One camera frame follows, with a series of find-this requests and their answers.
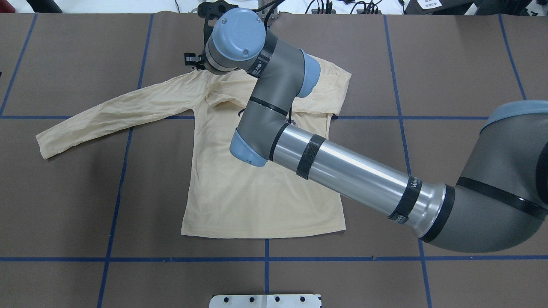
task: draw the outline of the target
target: blue joint cap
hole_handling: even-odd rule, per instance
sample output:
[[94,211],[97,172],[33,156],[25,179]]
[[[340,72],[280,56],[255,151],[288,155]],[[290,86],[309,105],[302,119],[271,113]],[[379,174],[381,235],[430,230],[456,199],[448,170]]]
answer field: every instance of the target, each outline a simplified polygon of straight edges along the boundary
[[244,163],[262,167],[267,160],[255,152],[239,135],[238,129],[234,131],[232,142],[230,143],[230,153]]
[[297,97],[305,98],[310,93],[312,93],[312,89],[318,83],[319,73],[321,72],[321,69],[316,59],[307,55],[306,52],[304,52],[302,49],[300,50],[302,52],[302,55],[305,57],[305,78],[302,81],[301,91],[299,92],[299,94],[297,94]]
[[548,113],[548,101],[546,100],[521,100],[504,104],[491,114],[487,119],[487,123],[482,127],[483,130],[490,124],[496,121],[515,117],[520,115],[528,115],[531,113]]
[[212,37],[221,55],[232,61],[246,61],[261,52],[266,30],[257,13],[246,8],[234,8],[215,23]]

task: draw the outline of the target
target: white label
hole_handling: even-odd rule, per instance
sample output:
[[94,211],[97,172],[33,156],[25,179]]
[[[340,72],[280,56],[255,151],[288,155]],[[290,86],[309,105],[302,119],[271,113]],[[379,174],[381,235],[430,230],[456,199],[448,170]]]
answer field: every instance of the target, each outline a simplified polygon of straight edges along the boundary
[[423,10],[442,6],[442,3],[439,0],[417,0],[417,2],[419,2],[419,5],[423,8]]

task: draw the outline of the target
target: fabric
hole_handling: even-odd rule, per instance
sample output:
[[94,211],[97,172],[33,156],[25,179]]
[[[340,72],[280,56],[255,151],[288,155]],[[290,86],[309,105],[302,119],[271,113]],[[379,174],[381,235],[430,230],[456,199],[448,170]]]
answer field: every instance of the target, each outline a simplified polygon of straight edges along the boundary
[[[318,59],[321,75],[293,103],[293,124],[328,138],[350,74]],[[338,193],[268,162],[262,168],[234,158],[234,129],[256,79],[244,71],[207,71],[172,78],[88,109],[38,134],[44,159],[82,142],[192,109],[195,113],[189,198],[181,234],[213,238],[300,237],[345,229]]]

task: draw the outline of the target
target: black tape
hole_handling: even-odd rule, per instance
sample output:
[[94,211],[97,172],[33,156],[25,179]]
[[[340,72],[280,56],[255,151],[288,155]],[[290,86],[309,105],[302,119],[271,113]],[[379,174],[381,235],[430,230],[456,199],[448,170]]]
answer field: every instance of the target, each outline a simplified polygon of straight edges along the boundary
[[289,123],[285,123],[282,125],[282,127],[279,129],[278,134],[276,134],[276,137],[274,138],[274,142],[272,143],[272,147],[270,147],[270,155],[269,160],[274,161],[274,150],[276,149],[276,145],[278,144],[279,137],[282,135],[283,131],[286,129],[286,127],[289,125]]
[[451,210],[453,209],[454,203],[455,188],[446,184],[446,195],[443,197],[442,208],[439,209],[438,216],[436,217],[436,220],[434,220],[434,223],[428,232],[420,238],[421,241],[430,243],[439,235],[445,226],[449,215],[451,215]]
[[249,100],[250,100],[250,101],[253,101],[253,102],[256,102],[256,103],[259,104],[259,105],[265,106],[265,107],[267,107],[267,108],[269,108],[269,109],[272,109],[272,110],[274,110],[274,111],[276,111],[276,112],[278,112],[278,113],[281,113],[284,117],[287,116],[287,111],[285,111],[284,109],[281,109],[281,108],[279,108],[279,107],[277,107],[277,106],[274,106],[273,104],[271,104],[271,103],[269,103],[269,102],[265,102],[265,101],[263,101],[263,100],[261,100],[261,99],[258,99],[258,98],[256,98],[256,97],[254,97],[254,96],[251,96],[251,97],[249,98]]
[[306,145],[305,151],[302,153],[301,160],[297,166],[297,175],[301,178],[308,180],[308,174],[312,163],[316,159],[319,147],[326,139],[320,135],[314,135],[310,138],[309,143]]
[[548,142],[536,163],[536,192],[544,203],[548,203]]
[[409,213],[415,207],[416,201],[419,199],[420,189],[423,186],[423,181],[412,175],[409,175],[407,180],[407,187],[403,191],[402,198],[399,200],[398,205],[394,209],[394,212],[388,216],[390,220],[393,220],[399,224],[405,224],[409,219]]
[[266,31],[265,44],[262,47],[261,52],[257,55],[257,58],[255,58],[255,62],[253,62],[251,67],[246,71],[248,74],[255,78],[261,77],[262,72],[264,72],[266,66],[270,62],[270,58],[272,58],[274,49],[276,49],[276,43],[278,43],[278,37],[272,32]]
[[516,196],[513,193],[496,188],[489,184],[485,184],[480,181],[472,180],[461,176],[456,182],[457,185],[468,188],[475,192],[481,193],[484,196],[498,200],[508,206],[518,209],[524,213],[532,215],[536,218],[544,220],[548,211],[535,203],[526,200],[522,197]]

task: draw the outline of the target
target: gray robot arm cover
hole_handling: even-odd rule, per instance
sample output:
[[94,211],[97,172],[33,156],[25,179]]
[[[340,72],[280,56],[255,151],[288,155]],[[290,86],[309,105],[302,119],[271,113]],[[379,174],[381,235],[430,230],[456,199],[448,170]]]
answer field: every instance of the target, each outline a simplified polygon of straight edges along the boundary
[[548,213],[548,102],[504,105],[482,130],[456,187],[428,184],[293,125],[286,116],[319,78],[319,64],[236,8],[215,24],[205,67],[258,78],[230,150],[254,166],[267,160],[413,229],[425,242],[491,252],[534,234]]

